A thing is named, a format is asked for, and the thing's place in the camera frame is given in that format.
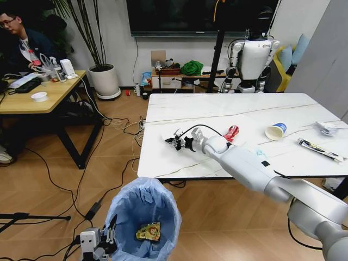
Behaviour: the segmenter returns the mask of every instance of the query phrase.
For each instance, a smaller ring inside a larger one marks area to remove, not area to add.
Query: trash can
[[[106,227],[116,214],[112,260],[167,260],[178,241],[181,215],[173,194],[157,179],[138,178],[124,186],[111,202]],[[136,239],[141,226],[153,222],[160,222],[159,241]]]

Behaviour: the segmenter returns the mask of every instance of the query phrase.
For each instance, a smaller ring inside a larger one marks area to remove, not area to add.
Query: green cloth
[[[188,76],[200,76],[202,68],[203,64],[201,64],[199,61],[190,61],[181,68],[180,73]]]

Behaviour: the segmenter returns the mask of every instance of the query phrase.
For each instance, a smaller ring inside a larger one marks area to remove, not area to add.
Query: marble table top
[[[340,129],[324,136],[313,125],[330,122]],[[265,129],[287,125],[285,136],[272,141]],[[298,138],[348,157],[348,125],[306,94],[152,94],[141,148],[139,177],[230,178],[221,166],[201,152],[176,151],[164,142],[177,129],[209,125],[225,134],[231,125],[240,128],[234,144],[261,150],[273,169],[287,176],[348,176],[348,163],[338,164],[297,144]],[[216,135],[202,127],[205,136]]]

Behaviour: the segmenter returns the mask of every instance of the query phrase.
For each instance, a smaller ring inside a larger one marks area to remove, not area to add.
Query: white plant pot
[[[119,81],[117,80],[116,68],[114,65],[107,64],[110,69],[103,72],[94,72],[96,66],[88,69],[92,79],[92,84],[97,91],[98,98],[109,100],[121,94]]]

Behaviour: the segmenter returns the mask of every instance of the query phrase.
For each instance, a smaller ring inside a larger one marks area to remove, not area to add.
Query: wall
[[[271,35],[283,45],[297,44],[301,34],[311,38],[330,0],[283,0]]]
[[[325,3],[328,1],[283,0],[275,19],[274,30],[271,33],[287,44],[296,43],[299,35],[304,32],[301,26],[305,23],[306,33],[312,35],[325,10]],[[99,1],[99,3],[108,62],[116,65],[120,86],[133,86],[132,71],[136,57],[136,44],[130,35],[126,0],[107,0]],[[93,65],[92,59],[74,22],[71,21],[69,24],[68,34],[75,49],[75,53],[71,55],[73,65],[76,69],[87,69]],[[215,39],[138,38],[139,56],[134,72],[135,82],[140,82],[142,72],[150,70],[150,50],[164,49],[167,58],[174,58],[182,65],[190,60],[198,60],[210,66],[213,60],[214,45]],[[224,43],[222,60],[227,57],[227,45],[228,40]]]
[[[348,122],[348,2],[328,5],[287,92],[304,92]]]

